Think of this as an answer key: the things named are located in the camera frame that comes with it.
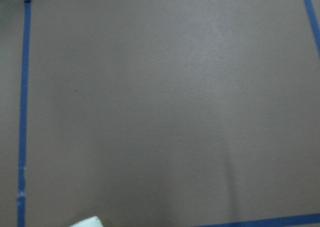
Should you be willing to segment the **cream long-sleeve cat shirt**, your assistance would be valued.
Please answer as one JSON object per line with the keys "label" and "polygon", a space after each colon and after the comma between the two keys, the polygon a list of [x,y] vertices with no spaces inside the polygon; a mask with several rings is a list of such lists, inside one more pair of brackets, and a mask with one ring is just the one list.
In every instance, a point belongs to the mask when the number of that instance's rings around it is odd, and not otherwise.
{"label": "cream long-sleeve cat shirt", "polygon": [[97,216],[92,216],[78,221],[70,227],[103,227],[103,224]]}

